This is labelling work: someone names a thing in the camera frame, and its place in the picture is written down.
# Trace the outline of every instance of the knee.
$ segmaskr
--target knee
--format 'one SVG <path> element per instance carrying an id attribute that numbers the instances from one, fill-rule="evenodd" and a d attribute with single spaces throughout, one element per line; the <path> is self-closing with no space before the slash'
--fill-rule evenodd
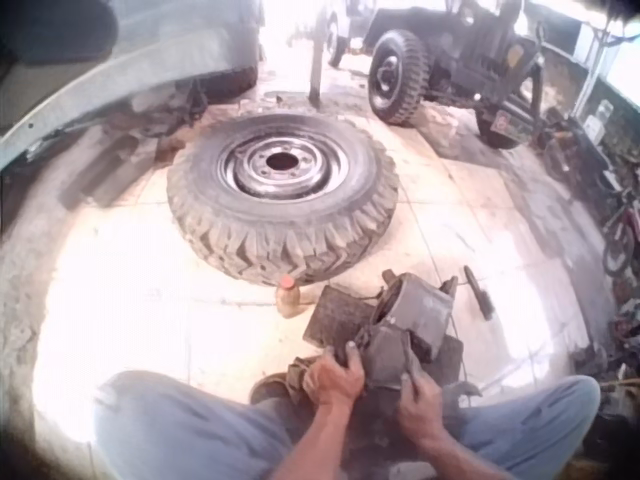
<path id="1" fill-rule="evenodd" d="M 569 406 L 591 425 L 600 407 L 600 385 L 591 377 L 577 375 L 567 379 L 569 384 Z"/>
<path id="2" fill-rule="evenodd" d="M 118 408 L 123 403 L 143 407 L 166 391 L 175 380 L 153 372 L 127 371 L 111 377 L 96 393 L 97 408 Z"/>

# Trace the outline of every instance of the spare tire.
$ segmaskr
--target spare tire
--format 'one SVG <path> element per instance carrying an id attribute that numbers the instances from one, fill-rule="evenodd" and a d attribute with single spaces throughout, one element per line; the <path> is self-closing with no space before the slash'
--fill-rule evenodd
<path id="1" fill-rule="evenodd" d="M 356 264 L 398 198 L 393 160 L 351 124 L 293 113 L 216 125 L 168 174 L 184 237 L 213 267 L 302 285 Z"/>

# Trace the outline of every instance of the jeep wheel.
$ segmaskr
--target jeep wheel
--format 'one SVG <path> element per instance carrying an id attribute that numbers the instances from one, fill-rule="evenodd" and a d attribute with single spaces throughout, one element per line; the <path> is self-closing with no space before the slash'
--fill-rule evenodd
<path id="1" fill-rule="evenodd" d="M 393 161 L 345 122 L 279 113 L 219 124 L 169 171 L 184 237 L 235 278 L 302 285 L 356 264 L 386 231 Z"/>
<path id="2" fill-rule="evenodd" d="M 392 30 L 380 38 L 369 70 L 369 104 L 385 123 L 413 117 L 429 76 L 424 46 L 413 33 Z"/>
<path id="3" fill-rule="evenodd" d="M 342 57 L 347 51 L 348 39 L 338 35 L 338 22 L 334 19 L 329 23 L 329 32 L 327 33 L 327 53 L 329 54 L 329 65 L 338 68 Z"/>

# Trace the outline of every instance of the blue jeans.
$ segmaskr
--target blue jeans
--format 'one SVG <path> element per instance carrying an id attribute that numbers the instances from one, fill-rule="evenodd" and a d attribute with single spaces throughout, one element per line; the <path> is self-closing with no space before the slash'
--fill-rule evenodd
<path id="1" fill-rule="evenodd" d="M 580 445 L 598 384 L 570 377 L 548 390 L 462 409 L 458 441 L 522 479 L 552 479 Z M 171 378 L 124 372 L 96 402 L 96 446 L 121 480 L 261 479 L 291 451 L 272 409 L 211 396 Z"/>

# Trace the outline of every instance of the plastic bottle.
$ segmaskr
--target plastic bottle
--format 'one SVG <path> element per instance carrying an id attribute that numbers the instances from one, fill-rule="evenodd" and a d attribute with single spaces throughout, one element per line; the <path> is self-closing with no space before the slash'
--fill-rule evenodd
<path id="1" fill-rule="evenodd" d="M 300 287 L 291 275 L 284 275 L 276 289 L 276 308 L 284 318 L 295 317 L 300 306 Z"/>

